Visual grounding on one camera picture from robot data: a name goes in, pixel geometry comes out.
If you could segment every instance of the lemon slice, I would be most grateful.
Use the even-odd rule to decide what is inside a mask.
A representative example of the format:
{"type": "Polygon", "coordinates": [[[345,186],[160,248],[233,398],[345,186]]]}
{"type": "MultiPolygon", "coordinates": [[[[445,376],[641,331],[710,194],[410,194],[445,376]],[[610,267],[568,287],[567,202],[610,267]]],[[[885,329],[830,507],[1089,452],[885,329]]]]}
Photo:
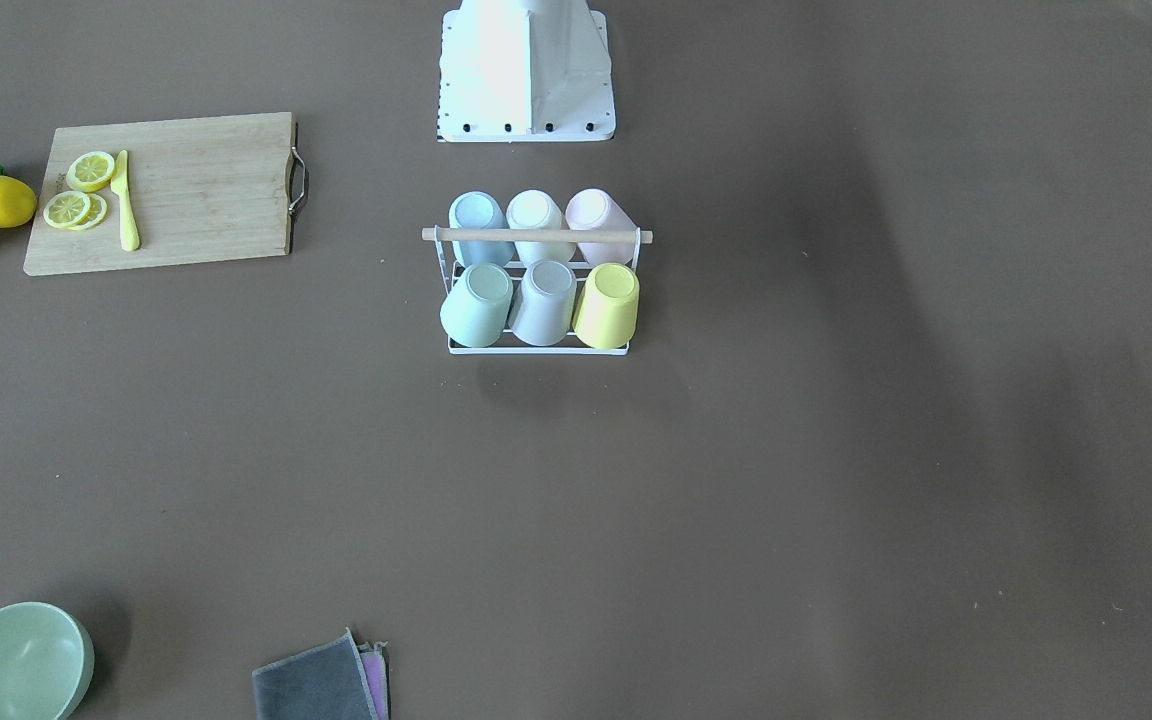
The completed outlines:
{"type": "Polygon", "coordinates": [[[97,150],[78,156],[78,159],[69,165],[65,182],[74,190],[96,192],[106,187],[111,177],[114,177],[114,156],[97,150]]]}
{"type": "Polygon", "coordinates": [[[100,195],[89,195],[88,197],[92,202],[92,209],[88,213],[88,217],[79,220],[77,225],[70,225],[69,229],[73,232],[83,232],[86,228],[93,228],[109,213],[109,203],[104,197],[100,195]]]}
{"type": "Polygon", "coordinates": [[[92,210],[92,196],[77,190],[67,190],[52,197],[41,206],[41,219],[54,228],[71,228],[83,222],[92,210]]]}

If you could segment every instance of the cup rack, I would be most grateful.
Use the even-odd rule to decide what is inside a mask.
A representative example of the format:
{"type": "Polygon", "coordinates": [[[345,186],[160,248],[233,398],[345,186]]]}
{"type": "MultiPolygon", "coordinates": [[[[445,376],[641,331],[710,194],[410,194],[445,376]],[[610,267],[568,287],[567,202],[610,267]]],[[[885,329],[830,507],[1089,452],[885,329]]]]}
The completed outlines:
{"type": "MultiPolygon", "coordinates": [[[[639,251],[644,245],[652,243],[652,232],[636,228],[631,232],[558,232],[558,229],[544,229],[544,232],[528,232],[526,229],[467,229],[467,228],[442,228],[434,225],[431,228],[420,229],[420,240],[434,243],[434,251],[438,253],[438,272],[444,278],[444,291],[452,291],[452,283],[461,278],[465,272],[465,265],[456,259],[452,251],[453,241],[484,241],[484,242],[623,242],[634,243],[634,258],[630,260],[630,270],[637,273],[639,270],[639,251]]],[[[576,258],[581,260],[569,260],[564,263],[573,270],[577,283],[584,283],[589,278],[590,270],[594,268],[584,260],[584,255],[576,251],[576,258]]],[[[503,272],[517,286],[522,281],[522,275],[526,272],[526,265],[518,260],[510,260],[503,266],[503,272]]],[[[577,296],[581,289],[577,285],[577,296]]],[[[614,347],[612,350],[598,350],[589,347],[576,338],[571,329],[567,331],[567,338],[558,344],[548,347],[536,347],[522,342],[508,327],[500,334],[500,340],[491,347],[464,347],[452,338],[447,338],[447,351],[452,355],[626,355],[630,351],[630,343],[614,347]]]]}

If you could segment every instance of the mint green bowl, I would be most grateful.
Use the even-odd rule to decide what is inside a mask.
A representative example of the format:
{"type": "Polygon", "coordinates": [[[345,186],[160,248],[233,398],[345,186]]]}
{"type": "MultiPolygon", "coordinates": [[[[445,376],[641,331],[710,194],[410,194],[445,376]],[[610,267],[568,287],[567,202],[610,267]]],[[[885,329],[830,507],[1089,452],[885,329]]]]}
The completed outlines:
{"type": "Polygon", "coordinates": [[[61,720],[91,679],[91,638],[68,612],[46,602],[0,609],[1,720],[61,720]]]}

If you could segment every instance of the knife handle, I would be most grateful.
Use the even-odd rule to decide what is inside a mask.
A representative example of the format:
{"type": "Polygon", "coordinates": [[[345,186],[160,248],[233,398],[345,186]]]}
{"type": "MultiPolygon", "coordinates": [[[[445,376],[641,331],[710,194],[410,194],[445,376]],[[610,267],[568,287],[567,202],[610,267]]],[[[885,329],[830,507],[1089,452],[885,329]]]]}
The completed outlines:
{"type": "Polygon", "coordinates": [[[141,232],[136,228],[136,215],[132,214],[131,192],[118,197],[118,240],[128,252],[141,247],[141,232]]]}

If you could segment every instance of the cup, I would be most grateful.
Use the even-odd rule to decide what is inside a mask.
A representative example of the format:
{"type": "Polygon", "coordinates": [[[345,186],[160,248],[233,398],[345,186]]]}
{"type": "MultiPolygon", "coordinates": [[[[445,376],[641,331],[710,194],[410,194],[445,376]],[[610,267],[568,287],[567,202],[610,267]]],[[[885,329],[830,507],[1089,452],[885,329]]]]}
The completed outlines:
{"type": "Polygon", "coordinates": [[[581,342],[612,350],[630,342],[639,318],[639,278],[620,263],[590,270],[576,301],[573,329],[581,342]]]}
{"type": "Polygon", "coordinates": [[[488,347],[505,331],[511,300],[509,274],[500,265],[476,263],[447,293],[439,318],[452,340],[465,347],[488,347]]]}
{"type": "MultiPolygon", "coordinates": [[[[582,190],[567,204],[567,227],[574,232],[634,232],[637,225],[612,196],[596,187],[582,190]]],[[[590,265],[634,259],[632,242],[579,242],[581,255],[590,265]]]]}
{"type": "MultiPolygon", "coordinates": [[[[503,212],[511,229],[526,232],[544,232],[544,229],[563,229],[563,213],[548,197],[539,190],[525,190],[513,196],[508,209],[503,212]]],[[[576,255],[575,242],[515,242],[518,260],[524,265],[539,260],[558,260],[566,263],[576,255]]]]}
{"type": "Polygon", "coordinates": [[[539,260],[522,275],[509,310],[509,329],[526,344],[567,338],[576,305],[576,274],[558,260],[539,260]]]}
{"type": "MultiPolygon", "coordinates": [[[[447,210],[447,222],[453,228],[502,229],[506,227],[505,213],[495,197],[479,190],[471,190],[452,202],[447,210]]],[[[485,240],[458,240],[452,242],[452,251],[456,259],[467,268],[479,263],[492,263],[503,266],[513,259],[513,243],[485,240]]]]}

